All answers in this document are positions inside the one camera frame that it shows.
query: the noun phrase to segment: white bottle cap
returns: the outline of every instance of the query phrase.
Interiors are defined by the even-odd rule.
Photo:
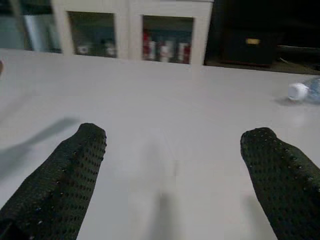
[[[308,95],[308,87],[303,83],[289,85],[288,97],[292,101],[301,101]]]

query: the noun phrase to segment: plastic water bottle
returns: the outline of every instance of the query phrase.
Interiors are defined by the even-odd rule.
[[[292,101],[304,101],[320,104],[320,76],[303,83],[293,83],[289,86],[288,97]]]

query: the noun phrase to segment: white cabinet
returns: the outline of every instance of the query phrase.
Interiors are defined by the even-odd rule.
[[[212,2],[131,0],[130,58],[202,65],[211,11]]]
[[[52,0],[63,53],[127,59],[127,0]]]

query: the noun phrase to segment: perforated black pad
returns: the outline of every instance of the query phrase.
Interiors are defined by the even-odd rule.
[[[242,135],[241,154],[277,238],[319,240],[319,168],[266,127]]]
[[[0,210],[30,240],[77,238],[106,149],[106,133],[84,123],[28,176]]]

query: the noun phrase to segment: white table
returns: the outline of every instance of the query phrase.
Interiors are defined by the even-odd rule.
[[[270,127],[320,165],[320,107],[283,99],[307,75],[4,49],[0,59],[0,206],[80,123],[107,131],[79,240],[275,240],[241,134]]]

